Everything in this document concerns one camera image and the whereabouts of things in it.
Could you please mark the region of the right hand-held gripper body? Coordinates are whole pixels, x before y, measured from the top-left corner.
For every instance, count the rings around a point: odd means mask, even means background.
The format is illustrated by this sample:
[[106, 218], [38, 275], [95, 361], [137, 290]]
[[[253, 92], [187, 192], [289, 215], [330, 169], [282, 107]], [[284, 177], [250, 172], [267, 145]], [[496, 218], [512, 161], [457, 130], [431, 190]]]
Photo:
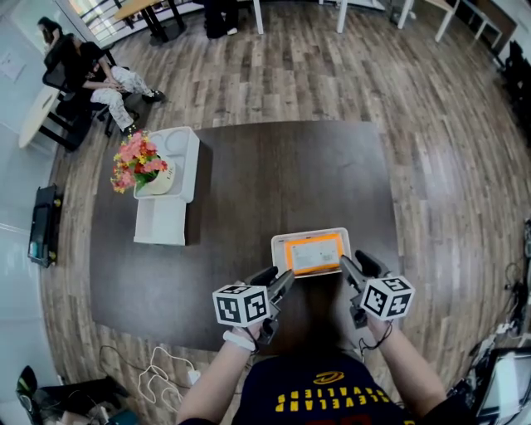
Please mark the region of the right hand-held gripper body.
[[403, 276], [368, 279], [352, 299], [350, 312], [355, 327], [365, 327], [369, 316], [381, 321], [404, 317], [412, 306], [414, 295], [415, 288]]

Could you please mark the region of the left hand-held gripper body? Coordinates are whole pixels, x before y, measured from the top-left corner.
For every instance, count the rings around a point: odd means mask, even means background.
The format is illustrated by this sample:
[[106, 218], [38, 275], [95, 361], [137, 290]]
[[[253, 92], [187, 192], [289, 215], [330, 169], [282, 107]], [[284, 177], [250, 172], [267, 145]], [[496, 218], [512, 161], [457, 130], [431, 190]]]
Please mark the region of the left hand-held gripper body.
[[261, 322], [259, 344], [269, 344], [278, 330], [280, 308], [269, 297], [266, 286], [228, 285], [212, 293], [217, 323], [248, 328]]

